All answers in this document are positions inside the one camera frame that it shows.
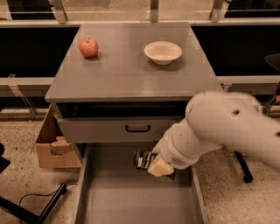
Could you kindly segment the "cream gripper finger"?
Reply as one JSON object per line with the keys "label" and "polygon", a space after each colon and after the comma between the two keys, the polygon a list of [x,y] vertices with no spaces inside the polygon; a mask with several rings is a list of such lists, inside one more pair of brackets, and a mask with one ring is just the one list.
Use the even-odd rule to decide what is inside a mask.
{"label": "cream gripper finger", "polygon": [[150,163],[148,173],[155,177],[167,176],[174,173],[174,168],[167,164],[160,154],[157,154]]}
{"label": "cream gripper finger", "polygon": [[158,141],[152,149],[153,154],[158,154],[161,150],[161,141]]}

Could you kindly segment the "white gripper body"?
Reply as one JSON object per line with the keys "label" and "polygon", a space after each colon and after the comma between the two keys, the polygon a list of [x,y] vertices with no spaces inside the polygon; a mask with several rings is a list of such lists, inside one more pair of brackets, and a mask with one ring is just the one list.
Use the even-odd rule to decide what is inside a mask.
{"label": "white gripper body", "polygon": [[184,119],[173,124],[158,142],[158,161],[165,170],[184,170],[202,155],[220,148],[220,144],[198,138]]}

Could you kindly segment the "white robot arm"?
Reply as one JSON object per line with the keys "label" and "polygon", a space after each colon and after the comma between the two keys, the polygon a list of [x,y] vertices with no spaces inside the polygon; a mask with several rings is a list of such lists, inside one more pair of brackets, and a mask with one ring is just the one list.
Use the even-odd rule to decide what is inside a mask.
{"label": "white robot arm", "polygon": [[173,124],[152,152],[148,173],[160,177],[197,163],[222,147],[280,171],[280,122],[267,117],[250,94],[206,91],[187,104],[185,118]]}

